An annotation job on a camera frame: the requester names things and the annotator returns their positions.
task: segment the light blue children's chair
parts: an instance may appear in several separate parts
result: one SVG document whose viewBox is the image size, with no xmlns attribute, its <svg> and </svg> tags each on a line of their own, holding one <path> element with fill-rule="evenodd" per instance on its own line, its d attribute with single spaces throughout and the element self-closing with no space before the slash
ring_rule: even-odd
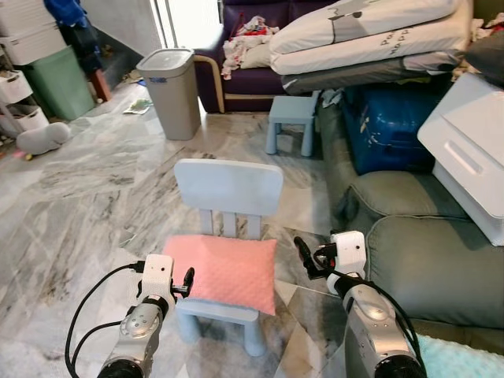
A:
<svg viewBox="0 0 504 378">
<path fill-rule="evenodd" d="M 269 111 L 266 153 L 276 154 L 276 135 L 282 131 L 282 124 L 303 124 L 301 155 L 311 156 L 313 152 L 313 113 L 321 91 L 314 91 L 311 97 L 276 96 Z"/>
<path fill-rule="evenodd" d="M 261 217 L 276 212 L 284 184 L 282 170 L 272 165 L 182 159 L 174 170 L 183 203 L 199 209 L 202 233 L 213 235 L 213 212 L 220 211 L 223 236 L 228 238 L 236 237 L 236 214 L 243 214 L 247 219 L 247 238 L 260 239 Z M 188 342 L 199 339 L 198 317 L 206 317 L 242 324 L 249 355 L 260 356 L 266 350 L 259 312 L 255 309 L 185 298 L 179 299 L 176 314 L 182 337 Z"/>
</svg>

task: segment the marble floor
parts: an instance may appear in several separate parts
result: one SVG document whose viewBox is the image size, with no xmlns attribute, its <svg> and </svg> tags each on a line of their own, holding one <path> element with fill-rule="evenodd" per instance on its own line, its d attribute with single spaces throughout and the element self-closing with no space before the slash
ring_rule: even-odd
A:
<svg viewBox="0 0 504 378">
<path fill-rule="evenodd" d="M 152 377 L 333 377 L 345 313 L 324 282 L 309 281 L 292 239 L 310 247 L 330 229 L 323 162 L 301 158 L 294 128 L 264 152 L 265 113 L 202 115 L 188 142 L 167 141 L 155 110 L 124 115 L 144 87 L 122 85 L 113 100 L 73 121 L 72 140 L 33 161 L 0 160 L 0 376 L 65 377 L 65 337 L 85 293 L 109 270 L 161 253 L 167 237 L 198 231 L 197 213 L 180 199 L 172 168 L 180 158 L 227 158 L 278 165 L 280 208 L 265 219 L 264 239 L 278 239 L 276 312 L 264 315 L 268 351 L 249 357 L 238 326 L 204 323 L 204 337 L 184 343 L 176 318 L 165 321 Z M 138 277 L 121 272 L 83 308 L 76 338 L 121 320 Z M 89 338 L 77 364 L 96 377 L 117 329 Z"/>
</svg>

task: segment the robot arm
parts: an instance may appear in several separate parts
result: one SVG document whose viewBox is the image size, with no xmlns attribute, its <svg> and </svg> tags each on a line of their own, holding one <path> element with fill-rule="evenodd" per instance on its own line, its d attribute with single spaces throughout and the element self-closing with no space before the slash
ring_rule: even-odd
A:
<svg viewBox="0 0 504 378">
<path fill-rule="evenodd" d="M 130 309 L 120 324 L 119 340 L 98 378 L 148 378 L 154 352 L 159 345 L 163 320 L 175 309 L 175 293 L 186 298 L 191 293 L 195 270 L 190 268 L 183 286 L 172 285 L 170 256 L 147 256 L 142 276 L 139 304 Z"/>
<path fill-rule="evenodd" d="M 295 238 L 295 245 L 309 278 L 326 277 L 329 291 L 343 300 L 348 314 L 343 344 L 346 375 L 426 377 L 391 301 L 378 292 L 376 285 L 361 278 L 366 260 L 362 233 L 334 234 L 331 241 L 313 254 L 323 269 L 316 267 L 301 238 Z"/>
</svg>

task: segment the white chair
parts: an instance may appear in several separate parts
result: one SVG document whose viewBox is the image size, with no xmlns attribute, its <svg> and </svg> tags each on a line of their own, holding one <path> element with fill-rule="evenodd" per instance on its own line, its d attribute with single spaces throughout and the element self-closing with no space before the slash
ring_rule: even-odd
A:
<svg viewBox="0 0 504 378">
<path fill-rule="evenodd" d="M 246 215 L 248 239 L 261 238 L 261 217 L 276 212 L 284 183 L 280 168 L 240 161 L 182 159 L 174 171 L 183 202 L 200 209 L 202 233 L 213 234 L 213 211 L 221 211 L 223 236 L 230 238 L 236 237 L 236 214 Z M 197 317 L 206 317 L 242 324 L 249 355 L 260 356 L 266 350 L 255 309 L 186 298 L 178 301 L 176 313 L 188 342 L 201 336 Z"/>
</svg>

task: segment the pink cushion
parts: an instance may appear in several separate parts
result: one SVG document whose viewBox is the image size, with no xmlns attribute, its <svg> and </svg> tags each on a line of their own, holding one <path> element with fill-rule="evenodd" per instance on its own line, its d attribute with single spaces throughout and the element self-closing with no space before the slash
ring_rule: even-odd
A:
<svg viewBox="0 0 504 378">
<path fill-rule="evenodd" d="M 241 240 L 209 235 L 176 235 L 164 254 L 174 260 L 173 282 L 181 285 L 195 268 L 189 298 L 251 307 L 275 315 L 273 301 L 276 240 Z"/>
</svg>

